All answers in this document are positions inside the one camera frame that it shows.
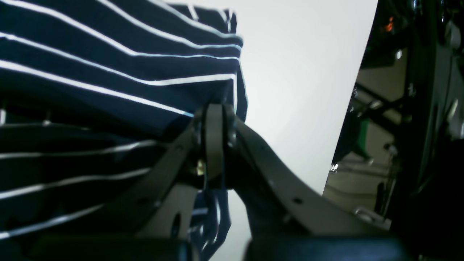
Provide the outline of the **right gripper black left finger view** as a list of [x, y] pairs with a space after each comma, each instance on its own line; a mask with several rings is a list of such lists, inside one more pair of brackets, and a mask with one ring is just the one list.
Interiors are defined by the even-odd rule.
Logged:
[[199, 190], [223, 185], [224, 106], [209, 104], [141, 180], [65, 230], [39, 239], [34, 261], [209, 261], [221, 214], [193, 228]]

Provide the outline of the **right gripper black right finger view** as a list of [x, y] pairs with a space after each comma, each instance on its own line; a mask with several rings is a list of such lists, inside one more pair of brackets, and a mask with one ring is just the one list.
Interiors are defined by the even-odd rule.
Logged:
[[225, 177], [244, 202], [252, 239], [245, 261], [409, 261], [388, 231], [313, 191], [265, 140], [223, 106]]

